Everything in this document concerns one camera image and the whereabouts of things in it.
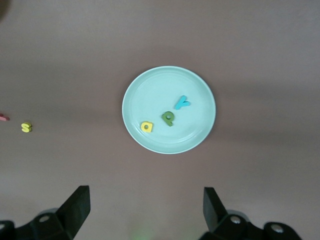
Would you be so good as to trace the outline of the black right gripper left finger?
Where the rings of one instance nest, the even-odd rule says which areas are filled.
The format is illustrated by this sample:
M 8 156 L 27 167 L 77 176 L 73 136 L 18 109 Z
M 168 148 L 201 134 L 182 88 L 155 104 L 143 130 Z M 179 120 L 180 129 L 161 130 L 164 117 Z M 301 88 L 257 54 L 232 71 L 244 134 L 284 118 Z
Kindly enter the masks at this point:
M 90 187 L 81 185 L 56 211 L 42 213 L 20 227 L 0 220 L 0 240 L 73 240 L 90 211 Z

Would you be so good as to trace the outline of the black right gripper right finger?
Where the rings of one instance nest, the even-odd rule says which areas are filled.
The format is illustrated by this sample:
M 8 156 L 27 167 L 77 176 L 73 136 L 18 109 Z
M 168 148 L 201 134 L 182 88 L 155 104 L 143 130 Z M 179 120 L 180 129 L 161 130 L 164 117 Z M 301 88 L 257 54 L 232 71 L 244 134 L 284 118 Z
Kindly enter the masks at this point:
M 199 240 L 302 240 L 284 223 L 267 222 L 259 228 L 237 213 L 228 213 L 213 187 L 204 188 L 203 215 L 208 231 Z

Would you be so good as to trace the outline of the green foam letter p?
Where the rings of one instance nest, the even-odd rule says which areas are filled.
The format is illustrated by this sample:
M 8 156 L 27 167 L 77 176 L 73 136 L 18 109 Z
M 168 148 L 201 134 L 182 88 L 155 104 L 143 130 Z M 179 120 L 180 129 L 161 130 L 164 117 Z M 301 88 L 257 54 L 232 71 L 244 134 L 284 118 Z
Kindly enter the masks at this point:
M 173 126 L 175 115 L 171 111 L 166 111 L 161 115 L 162 120 L 169 126 Z

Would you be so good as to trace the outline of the yellow letter D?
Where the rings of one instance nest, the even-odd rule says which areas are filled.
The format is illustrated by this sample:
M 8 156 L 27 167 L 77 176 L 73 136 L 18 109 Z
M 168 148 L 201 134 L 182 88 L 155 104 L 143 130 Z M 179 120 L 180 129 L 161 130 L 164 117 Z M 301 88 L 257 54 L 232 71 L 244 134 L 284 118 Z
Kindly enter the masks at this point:
M 153 123 L 150 121 L 143 121 L 140 125 L 140 129 L 145 133 L 151 133 L 153 130 Z

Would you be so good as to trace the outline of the teal foam letter y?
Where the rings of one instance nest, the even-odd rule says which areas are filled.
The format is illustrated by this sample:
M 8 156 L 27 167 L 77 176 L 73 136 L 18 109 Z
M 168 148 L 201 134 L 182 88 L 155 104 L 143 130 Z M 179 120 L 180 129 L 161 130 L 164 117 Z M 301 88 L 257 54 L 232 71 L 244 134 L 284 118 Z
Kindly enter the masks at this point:
M 188 101 L 187 96 L 182 95 L 178 102 L 175 104 L 174 109 L 175 110 L 180 110 L 183 107 L 188 107 L 190 106 L 191 103 Z

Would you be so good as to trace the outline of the light green plate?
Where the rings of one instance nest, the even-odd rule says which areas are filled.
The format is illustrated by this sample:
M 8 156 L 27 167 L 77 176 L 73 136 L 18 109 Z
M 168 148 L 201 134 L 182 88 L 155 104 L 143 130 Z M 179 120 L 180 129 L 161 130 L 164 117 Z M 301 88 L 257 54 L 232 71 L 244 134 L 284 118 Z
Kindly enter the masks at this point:
M 181 96 L 190 106 L 175 110 Z M 162 120 L 170 111 L 173 126 Z M 196 73 L 178 66 L 159 66 L 136 77 L 122 100 L 122 119 L 130 136 L 142 147 L 160 154 L 180 154 L 201 144 L 216 119 L 216 101 L 207 83 Z M 152 132 L 140 128 L 152 122 Z

